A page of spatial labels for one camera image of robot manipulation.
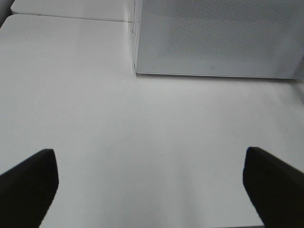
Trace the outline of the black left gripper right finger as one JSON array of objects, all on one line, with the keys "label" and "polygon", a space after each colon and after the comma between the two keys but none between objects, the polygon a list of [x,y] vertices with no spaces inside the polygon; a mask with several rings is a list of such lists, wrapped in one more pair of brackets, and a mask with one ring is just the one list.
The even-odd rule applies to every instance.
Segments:
[{"label": "black left gripper right finger", "polygon": [[243,185],[266,228],[304,226],[303,172],[259,147],[249,147]]}]

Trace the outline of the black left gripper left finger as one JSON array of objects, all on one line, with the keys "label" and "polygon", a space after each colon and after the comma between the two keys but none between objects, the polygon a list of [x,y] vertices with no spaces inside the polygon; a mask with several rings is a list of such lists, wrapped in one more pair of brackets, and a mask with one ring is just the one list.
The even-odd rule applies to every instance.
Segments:
[{"label": "black left gripper left finger", "polygon": [[0,226],[38,228],[58,189],[55,152],[43,149],[0,176]]}]

